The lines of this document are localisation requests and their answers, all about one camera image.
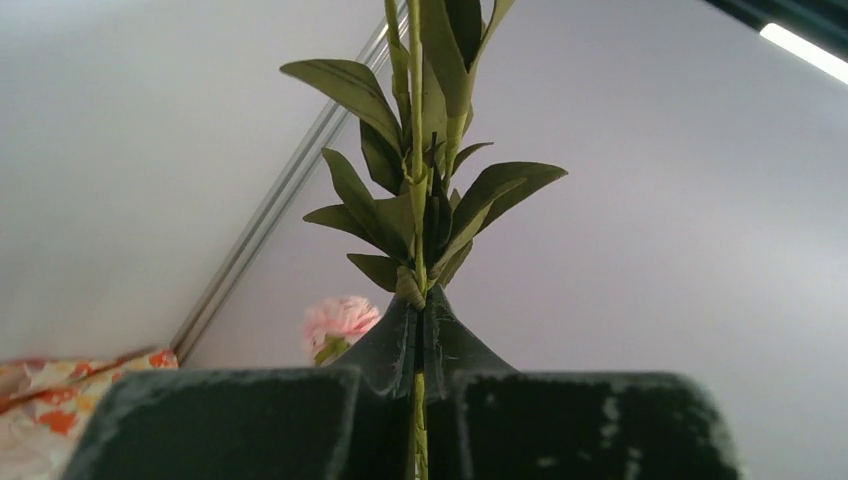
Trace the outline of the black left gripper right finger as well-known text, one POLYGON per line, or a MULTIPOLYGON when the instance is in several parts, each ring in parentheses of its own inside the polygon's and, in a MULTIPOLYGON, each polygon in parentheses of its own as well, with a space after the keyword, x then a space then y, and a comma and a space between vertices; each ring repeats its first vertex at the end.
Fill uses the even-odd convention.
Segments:
POLYGON ((432 479, 737 479, 711 395, 669 372, 521 372, 454 314, 422 315, 432 479))

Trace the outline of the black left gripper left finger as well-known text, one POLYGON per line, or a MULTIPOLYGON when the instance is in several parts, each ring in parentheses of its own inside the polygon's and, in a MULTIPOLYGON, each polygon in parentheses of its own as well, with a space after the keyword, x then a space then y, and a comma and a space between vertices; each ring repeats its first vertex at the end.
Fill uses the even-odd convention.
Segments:
POLYGON ((394 299, 326 367, 130 373, 67 479, 409 479, 417 315, 394 299))

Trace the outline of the pink peony flower stem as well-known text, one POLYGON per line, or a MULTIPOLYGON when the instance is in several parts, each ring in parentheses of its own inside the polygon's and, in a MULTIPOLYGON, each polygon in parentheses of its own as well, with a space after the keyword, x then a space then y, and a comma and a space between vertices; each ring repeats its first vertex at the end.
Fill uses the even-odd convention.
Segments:
POLYGON ((324 299, 305 311, 303 350, 314 366, 327 366, 357 343, 380 319, 380 310, 367 298, 324 299))

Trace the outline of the peach rose flower stem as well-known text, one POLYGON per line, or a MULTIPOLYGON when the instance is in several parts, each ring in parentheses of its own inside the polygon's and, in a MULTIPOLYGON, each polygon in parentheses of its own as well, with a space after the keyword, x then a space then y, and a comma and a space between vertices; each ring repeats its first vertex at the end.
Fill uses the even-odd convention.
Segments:
POLYGON ((464 137, 479 65, 511 10, 497 1, 406 1, 384 5, 391 87, 343 59, 282 65, 282 74, 326 95, 359 123, 368 170, 362 179, 340 151, 321 152, 338 201, 306 221, 372 247, 349 260, 392 300, 382 319, 309 333, 314 369, 308 395, 329 397, 328 415, 308 418, 307 451, 287 456, 294 479, 358 474, 400 479, 443 476, 458 456, 449 410, 457 378, 513 368, 457 320, 445 290, 474 239, 496 219, 561 179, 561 167, 506 162, 486 167, 465 193, 451 186, 477 151, 464 137))

